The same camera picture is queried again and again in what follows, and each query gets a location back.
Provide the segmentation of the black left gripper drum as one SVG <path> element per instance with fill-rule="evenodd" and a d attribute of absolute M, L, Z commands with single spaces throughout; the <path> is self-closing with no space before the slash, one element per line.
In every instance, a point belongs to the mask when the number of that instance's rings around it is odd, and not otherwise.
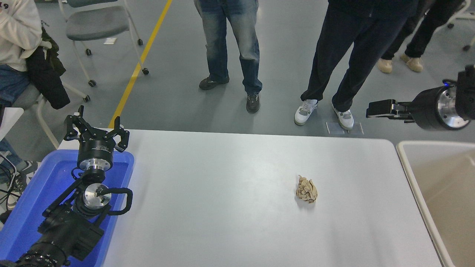
<path fill-rule="evenodd" d="M 112 166 L 114 140 L 107 131 L 86 131 L 79 137 L 77 166 Z"/>

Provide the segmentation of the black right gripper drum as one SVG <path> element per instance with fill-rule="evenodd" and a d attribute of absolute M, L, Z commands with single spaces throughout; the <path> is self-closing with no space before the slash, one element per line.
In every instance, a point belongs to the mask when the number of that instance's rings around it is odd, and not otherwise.
<path fill-rule="evenodd" d="M 422 91 L 410 103 L 410 114 L 418 126 L 428 131 L 461 129 L 456 88 L 441 86 Z"/>

